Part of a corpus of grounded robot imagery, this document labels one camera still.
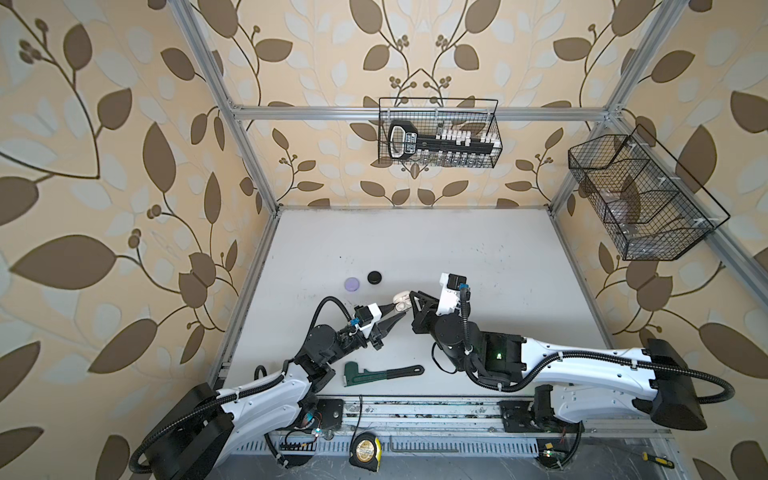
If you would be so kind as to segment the white earbud case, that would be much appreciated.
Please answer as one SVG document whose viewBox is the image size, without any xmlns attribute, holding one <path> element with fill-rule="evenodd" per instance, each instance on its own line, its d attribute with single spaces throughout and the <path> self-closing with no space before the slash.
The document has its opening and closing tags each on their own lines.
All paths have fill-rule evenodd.
<svg viewBox="0 0 768 480">
<path fill-rule="evenodd" d="M 395 305 L 396 311 L 406 312 L 412 308 L 410 294 L 410 291 L 403 291 L 393 297 L 393 304 Z"/>
</svg>

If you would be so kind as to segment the black round earbud case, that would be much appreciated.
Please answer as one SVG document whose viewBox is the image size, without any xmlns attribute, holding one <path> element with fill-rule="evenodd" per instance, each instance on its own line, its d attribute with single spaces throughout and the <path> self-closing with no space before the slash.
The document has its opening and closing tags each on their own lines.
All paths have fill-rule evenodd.
<svg viewBox="0 0 768 480">
<path fill-rule="evenodd" d="M 379 271 L 371 271 L 371 272 L 370 272 L 370 273 L 367 275 L 367 281 L 368 281 L 368 282 L 369 282 L 371 285 L 378 285 L 378 284 L 380 284 L 380 283 L 381 283 L 381 281 L 382 281 L 382 275 L 381 275 L 381 273 L 380 273 Z"/>
</svg>

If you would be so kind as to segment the purple earbud case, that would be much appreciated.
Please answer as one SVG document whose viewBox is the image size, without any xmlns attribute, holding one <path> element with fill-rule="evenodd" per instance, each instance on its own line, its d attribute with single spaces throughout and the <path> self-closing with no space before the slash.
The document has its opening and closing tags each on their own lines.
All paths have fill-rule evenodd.
<svg viewBox="0 0 768 480">
<path fill-rule="evenodd" d="M 360 281 L 356 277 L 346 278 L 344 281 L 344 289 L 347 292 L 356 292 L 360 288 Z"/>
</svg>

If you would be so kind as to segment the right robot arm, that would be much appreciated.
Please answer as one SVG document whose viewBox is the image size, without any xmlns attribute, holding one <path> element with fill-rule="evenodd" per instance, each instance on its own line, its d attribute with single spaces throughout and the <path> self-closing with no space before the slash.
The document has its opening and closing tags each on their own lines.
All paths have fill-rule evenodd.
<svg viewBox="0 0 768 480">
<path fill-rule="evenodd" d="M 642 348 L 575 349 L 529 337 L 481 330 L 469 319 L 470 290 L 445 289 L 435 298 L 402 292 L 400 312 L 413 315 L 412 330 L 427 334 L 454 367 L 474 385 L 502 394 L 528 386 L 534 398 L 514 419 L 535 431 L 583 431 L 586 420 L 647 418 L 680 431 L 707 427 L 703 406 L 735 395 L 726 380 L 688 367 L 666 341 L 651 338 Z"/>
</svg>

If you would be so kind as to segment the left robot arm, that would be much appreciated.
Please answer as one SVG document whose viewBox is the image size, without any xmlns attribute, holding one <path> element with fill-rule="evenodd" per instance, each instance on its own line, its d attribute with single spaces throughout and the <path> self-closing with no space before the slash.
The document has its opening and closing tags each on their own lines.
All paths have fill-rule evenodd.
<svg viewBox="0 0 768 480">
<path fill-rule="evenodd" d="M 156 479 L 204 479 L 241 445 L 286 428 L 312 423 L 316 395 L 334 377 L 333 363 L 361 348 L 379 350 L 384 338 L 406 315 L 406 293 L 385 305 L 349 312 L 334 296 L 346 323 L 336 330 L 313 319 L 298 352 L 275 373 L 229 389 L 192 388 L 131 454 L 134 474 Z"/>
</svg>

